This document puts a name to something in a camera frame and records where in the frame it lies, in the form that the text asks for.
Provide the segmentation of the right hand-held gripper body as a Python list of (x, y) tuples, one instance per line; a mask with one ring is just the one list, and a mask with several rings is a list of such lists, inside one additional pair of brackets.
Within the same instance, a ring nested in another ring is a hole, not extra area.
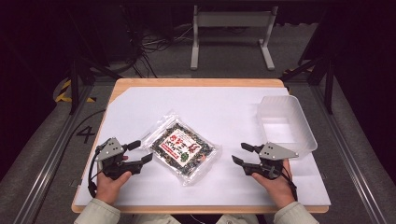
[(245, 162), (247, 165), (245, 174), (257, 173), (267, 179), (277, 179), (283, 174), (283, 160), (299, 157), (297, 152), (271, 142), (262, 145), (262, 151), (257, 154), (261, 162), (259, 164)]

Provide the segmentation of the aluminium rail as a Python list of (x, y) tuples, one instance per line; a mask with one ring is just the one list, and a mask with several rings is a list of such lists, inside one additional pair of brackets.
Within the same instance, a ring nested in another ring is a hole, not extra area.
[(326, 105), (324, 104), (324, 95), (321, 93), (319, 87), (311, 87), (311, 91), (319, 104), (320, 110), (324, 115), (328, 125), (330, 126), (332, 135), (336, 141), (339, 154), (343, 160), (343, 163), (351, 177), (351, 180), (357, 190), (361, 201), (372, 221), (373, 224), (389, 224), (383, 212), (381, 211), (374, 194), (368, 186), (365, 176), (361, 172), (359, 165), (357, 164), (352, 152), (349, 149), (345, 137), (339, 126), (336, 123), (335, 118), (328, 112)]
[(29, 188), (29, 194), (25, 197), (23, 205), (12, 224), (33, 224), (35, 222), (35, 218), (45, 200), (50, 184), (55, 177), (64, 151), (66, 150), (66, 144), (71, 139), (72, 129), (76, 125), (83, 104), (91, 92), (92, 86), (82, 87), (81, 93), (78, 95), (78, 105), (71, 105), (66, 110), (65, 120), (61, 122), (62, 129), (56, 134), (55, 142), (50, 148), (45, 162), (40, 166), (39, 172), (35, 176), (35, 182)]

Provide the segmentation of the yellow black striped tape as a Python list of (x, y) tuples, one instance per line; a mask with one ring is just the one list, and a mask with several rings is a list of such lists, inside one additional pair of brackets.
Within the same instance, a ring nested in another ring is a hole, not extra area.
[(67, 103), (72, 102), (72, 97), (66, 95), (67, 91), (71, 88), (71, 83), (72, 83), (72, 81), (70, 78), (67, 78), (64, 81), (58, 95), (54, 98), (55, 102), (67, 102)]

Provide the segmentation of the translucent white plastic container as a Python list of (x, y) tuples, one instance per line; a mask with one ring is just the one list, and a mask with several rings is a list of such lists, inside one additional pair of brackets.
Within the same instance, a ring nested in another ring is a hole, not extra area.
[(271, 142), (299, 154), (302, 159), (318, 148), (299, 100), (292, 95), (264, 96), (257, 108), (264, 143)]

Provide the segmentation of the black metal stand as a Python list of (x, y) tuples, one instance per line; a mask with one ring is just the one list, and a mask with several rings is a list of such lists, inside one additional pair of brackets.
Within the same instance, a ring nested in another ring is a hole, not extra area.
[(95, 63), (87, 57), (82, 56), (76, 50), (73, 50), (70, 56), (70, 79), (72, 94), (72, 105), (70, 109), (71, 115), (77, 111), (80, 103), (78, 82), (82, 80), (84, 85), (91, 86), (95, 81), (93, 71), (91, 70), (92, 67), (103, 73), (105, 76), (112, 77), (115, 80), (120, 79), (120, 75), (105, 68), (99, 63)]
[(329, 57), (319, 57), (303, 63), (292, 70), (286, 70), (279, 78), (285, 82), (297, 75), (301, 74), (307, 69), (312, 69), (312, 72), (307, 78), (307, 83), (311, 86), (317, 86), (320, 81), (325, 78), (324, 90), (324, 105), (329, 114), (332, 114), (332, 87), (334, 80), (332, 59)]

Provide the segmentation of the person's left hand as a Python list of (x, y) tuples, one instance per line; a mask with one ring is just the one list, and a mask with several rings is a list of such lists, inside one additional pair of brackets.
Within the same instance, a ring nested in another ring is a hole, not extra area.
[(97, 176), (97, 190), (95, 198), (113, 205), (119, 197), (121, 187), (130, 179), (131, 172), (125, 172), (116, 180), (100, 173)]

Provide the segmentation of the person's right hand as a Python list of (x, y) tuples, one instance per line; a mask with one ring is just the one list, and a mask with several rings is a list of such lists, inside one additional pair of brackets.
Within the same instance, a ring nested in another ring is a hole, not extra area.
[(253, 173), (251, 176), (266, 189), (278, 210), (295, 202), (290, 185), (284, 177), (270, 180), (257, 173)]

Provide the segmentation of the clear plastic seaweed packet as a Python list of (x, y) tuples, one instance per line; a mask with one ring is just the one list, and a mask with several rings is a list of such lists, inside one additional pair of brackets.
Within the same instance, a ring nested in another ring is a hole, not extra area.
[(142, 147), (152, 152), (182, 186), (200, 181), (221, 154), (221, 146), (201, 136), (175, 111), (155, 123), (144, 136)]

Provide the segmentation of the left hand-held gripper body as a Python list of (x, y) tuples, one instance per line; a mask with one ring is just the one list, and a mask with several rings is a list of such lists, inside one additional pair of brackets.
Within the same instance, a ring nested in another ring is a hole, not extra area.
[(96, 161), (99, 170), (107, 177), (116, 180), (125, 172), (139, 174), (143, 165), (139, 161), (127, 161), (125, 158), (126, 145), (121, 145), (117, 138), (112, 137), (99, 146)]

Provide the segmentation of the white metal stand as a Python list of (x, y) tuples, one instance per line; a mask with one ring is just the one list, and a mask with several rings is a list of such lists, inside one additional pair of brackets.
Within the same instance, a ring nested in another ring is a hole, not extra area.
[(258, 40), (262, 56), (269, 71), (275, 65), (268, 49), (268, 43), (276, 21), (278, 7), (264, 11), (200, 11), (198, 6), (193, 9), (192, 30), (193, 42), (191, 48), (191, 70), (198, 69), (199, 62), (199, 28), (200, 27), (262, 27), (265, 34)]

